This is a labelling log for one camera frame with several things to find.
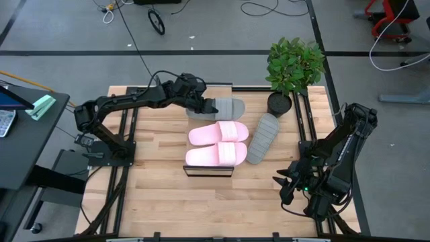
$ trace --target keyboard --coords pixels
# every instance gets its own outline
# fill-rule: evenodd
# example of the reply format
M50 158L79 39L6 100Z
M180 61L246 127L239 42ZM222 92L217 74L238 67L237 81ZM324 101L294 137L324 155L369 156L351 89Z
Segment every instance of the keyboard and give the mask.
M0 138L6 137L7 131L12 126L16 117L16 111L0 110Z

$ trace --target gray floor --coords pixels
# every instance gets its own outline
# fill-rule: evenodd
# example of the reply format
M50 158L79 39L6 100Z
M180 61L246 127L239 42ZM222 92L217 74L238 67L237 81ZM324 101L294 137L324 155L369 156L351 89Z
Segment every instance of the gray floor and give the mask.
M106 4L107 0L98 0ZM326 50L368 51L373 44L371 25L353 19L354 9L367 0L312 0ZM430 51L430 31L424 25L430 2L415 0L421 19L411 24L414 40L401 48L383 41L379 51ZM314 40L310 19L269 14L250 17L240 11L239 0L192 0L178 15L169 12L182 5L156 6L167 33L156 34L141 6L124 6L126 21L141 50L265 50L280 36ZM260 1L273 4L275 1ZM15 0L0 3L0 30L17 6ZM289 13L306 11L303 3L280 1ZM110 25L91 0L27 0L0 50L134 50L115 11ZM151 71L190 72L207 81L235 85L264 85L266 56L144 56ZM329 57L333 81L342 102L357 102L377 109L379 126L369 137L357 162L357 173L372 235L430 239L430 128L428 106L381 104L378 94L416 93L430 85L430 68L379 72L365 57ZM382 67L397 67L401 58L376 58ZM69 93L76 103L106 94L110 85L144 85L148 73L138 56L0 56L0 69ZM7 77L6 81L16 81ZM325 85L323 79L319 85ZM65 112L58 126L76 134L72 114ZM39 164L49 166L60 149L78 149L71 138L55 130ZM47 204L38 221L39 235L20 230L15 241L66 237L73 234L79 210Z

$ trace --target table leg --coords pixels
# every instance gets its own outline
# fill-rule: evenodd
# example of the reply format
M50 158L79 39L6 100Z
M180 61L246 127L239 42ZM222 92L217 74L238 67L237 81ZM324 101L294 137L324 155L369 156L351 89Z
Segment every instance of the table leg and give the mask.
M85 181L38 165L33 167L27 179L27 184L36 185L41 188L56 188L76 194L83 194L85 191Z
M24 224L25 230L30 230L33 227L33 224L36 222L36 218L38 217L39 211L43 205L42 195L43 195L43 190L36 198L37 203L33 206L32 210L30 211L30 214L28 215L27 221Z

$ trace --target black desk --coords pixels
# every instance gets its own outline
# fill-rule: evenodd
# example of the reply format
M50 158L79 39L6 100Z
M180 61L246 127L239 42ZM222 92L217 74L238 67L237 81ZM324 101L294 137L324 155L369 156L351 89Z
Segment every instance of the black desk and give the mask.
M0 138L0 188L18 190L24 185L39 159L64 111L69 96L23 87L9 87L9 90L30 103L34 103L46 94L56 99L55 104L39 121L33 120L24 111L17 111L16 123L5 138Z
M12 240L38 187L70 192L82 189L81 193L85 187L81 179L36 165L69 96L24 87L9 89L30 103L46 94L55 98L56 102L39 121L33 120L24 111L18 111L18 119L10 133L0 138L0 221L6 226L5 241Z

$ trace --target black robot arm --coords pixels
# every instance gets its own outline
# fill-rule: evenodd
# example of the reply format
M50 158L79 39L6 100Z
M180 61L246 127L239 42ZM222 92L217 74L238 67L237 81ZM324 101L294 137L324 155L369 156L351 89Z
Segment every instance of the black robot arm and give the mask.
M332 205L346 208L352 199L355 161L366 138L378 124L376 113L376 110L359 104L347 106L343 122L334 131L308 147L301 153L300 160L293 161L288 169L277 171L290 178L288 181L274 177L282 185L279 192L282 204L291 204L294 190L305 190L311 198L304 216L324 220L341 212L329 212ZM316 164L328 166L315 176L313 167Z
M130 108L165 108L170 104L193 110L197 114L212 114L218 110L212 107L213 99L202 97L206 84L198 82L191 74L182 74L176 81L157 83L142 92L129 95L99 97L75 108L75 120L79 131L91 133L103 141L113 156L128 155L130 143L118 134L113 134L102 122L111 112Z

